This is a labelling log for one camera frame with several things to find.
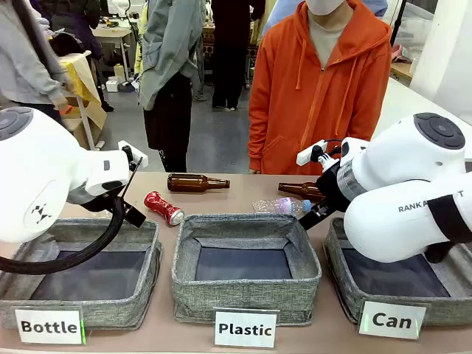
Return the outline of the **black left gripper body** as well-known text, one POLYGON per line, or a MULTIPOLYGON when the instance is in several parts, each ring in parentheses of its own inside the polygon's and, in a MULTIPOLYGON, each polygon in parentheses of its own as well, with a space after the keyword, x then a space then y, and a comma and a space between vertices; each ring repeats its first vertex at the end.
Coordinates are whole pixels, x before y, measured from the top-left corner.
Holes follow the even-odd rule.
POLYGON ((80 205, 89 212, 109 211, 112 214, 116 212, 114 201, 121 200, 122 214, 125 214, 125 202, 119 194, 124 189, 124 186, 106 190, 103 194, 95 196, 86 191, 86 184, 82 183, 77 188, 71 190, 67 196, 67 202, 70 204, 80 205))

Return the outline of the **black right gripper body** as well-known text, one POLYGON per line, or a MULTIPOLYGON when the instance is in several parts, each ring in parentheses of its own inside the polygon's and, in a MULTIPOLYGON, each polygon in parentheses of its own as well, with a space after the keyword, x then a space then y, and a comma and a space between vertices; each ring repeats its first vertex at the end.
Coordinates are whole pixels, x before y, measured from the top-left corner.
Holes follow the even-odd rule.
POLYGON ((352 162, 341 166, 336 162, 316 180, 316 186, 329 208, 346 212, 351 201, 356 197, 356 179, 352 162))

